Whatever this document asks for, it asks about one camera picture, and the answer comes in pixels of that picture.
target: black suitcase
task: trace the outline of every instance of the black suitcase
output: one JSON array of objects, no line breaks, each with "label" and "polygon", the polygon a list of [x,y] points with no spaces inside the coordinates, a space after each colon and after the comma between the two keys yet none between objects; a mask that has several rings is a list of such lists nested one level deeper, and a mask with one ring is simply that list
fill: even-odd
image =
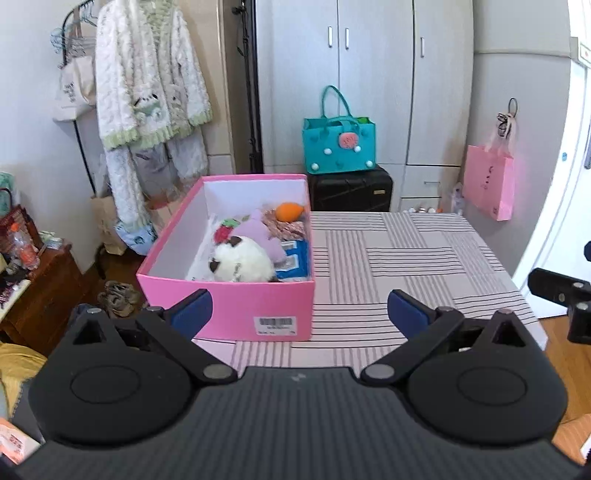
[{"label": "black suitcase", "polygon": [[308,175],[310,203],[316,212],[389,212],[392,179],[374,170]]}]

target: wooden cabinet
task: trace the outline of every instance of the wooden cabinet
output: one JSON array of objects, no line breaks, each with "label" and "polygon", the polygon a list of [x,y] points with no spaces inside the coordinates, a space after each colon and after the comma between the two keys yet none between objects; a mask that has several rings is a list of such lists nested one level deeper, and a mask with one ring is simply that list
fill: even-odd
[{"label": "wooden cabinet", "polygon": [[[337,2],[257,0],[256,31],[265,172],[300,171],[304,118],[320,116],[322,89],[339,83]],[[334,93],[327,114],[337,114]]]},{"label": "wooden cabinet", "polygon": [[31,284],[0,323],[11,341],[49,355],[59,343],[72,308],[85,293],[70,246],[46,250]]},{"label": "wooden cabinet", "polygon": [[413,122],[409,165],[462,164],[474,26],[472,0],[415,0]]},{"label": "wooden cabinet", "polygon": [[340,90],[376,124],[376,160],[404,164],[413,91],[413,3],[339,0]]},{"label": "wooden cabinet", "polygon": [[409,165],[404,174],[403,197],[442,197],[457,183],[459,167]]},{"label": "wooden cabinet", "polygon": [[[376,162],[400,173],[393,211],[410,196],[405,168],[462,164],[472,0],[257,0],[256,35],[265,172],[303,171],[303,119],[320,116],[326,85],[376,123]],[[331,94],[328,116],[345,114],[336,105]]]}]

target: paper bag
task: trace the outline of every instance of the paper bag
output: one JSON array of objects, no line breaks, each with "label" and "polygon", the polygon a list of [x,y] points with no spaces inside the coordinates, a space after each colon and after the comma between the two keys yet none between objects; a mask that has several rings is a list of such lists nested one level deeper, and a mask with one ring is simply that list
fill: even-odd
[{"label": "paper bag", "polygon": [[168,224],[171,217],[174,215],[174,212],[176,212],[178,207],[180,207],[181,202],[182,199],[175,200],[174,202],[170,202],[162,208],[150,210],[150,218],[152,219],[152,224],[154,225],[156,233],[160,235],[160,232],[164,230],[164,227]]},{"label": "paper bag", "polygon": [[468,146],[462,189],[468,202],[497,221],[511,219],[515,196],[513,141],[507,138],[515,135],[515,119],[507,117],[509,128],[505,138],[499,139],[495,130],[488,145]]},{"label": "paper bag", "polygon": [[112,255],[123,255],[127,246],[117,235],[115,225],[119,221],[117,209],[113,197],[96,198],[90,200],[92,211],[95,214],[96,224],[100,230],[100,239],[105,250]]}]

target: purple plush toy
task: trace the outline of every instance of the purple plush toy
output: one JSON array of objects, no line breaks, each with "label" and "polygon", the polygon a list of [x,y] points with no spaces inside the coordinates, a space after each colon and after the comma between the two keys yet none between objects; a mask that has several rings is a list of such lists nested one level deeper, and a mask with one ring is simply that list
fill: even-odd
[{"label": "purple plush toy", "polygon": [[267,226],[262,223],[262,212],[255,210],[251,217],[232,230],[232,235],[247,236],[259,244],[274,264],[283,262],[287,255],[281,246],[281,240],[271,236]]}]

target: pink bag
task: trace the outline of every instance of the pink bag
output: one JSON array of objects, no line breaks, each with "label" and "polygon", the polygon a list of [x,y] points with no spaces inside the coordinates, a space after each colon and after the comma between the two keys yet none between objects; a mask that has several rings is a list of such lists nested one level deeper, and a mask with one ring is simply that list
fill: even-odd
[{"label": "pink bag", "polygon": [[511,155],[515,118],[507,115],[506,136],[495,132],[488,145],[468,146],[462,193],[467,201],[497,221],[510,220],[515,195],[515,166]]}]

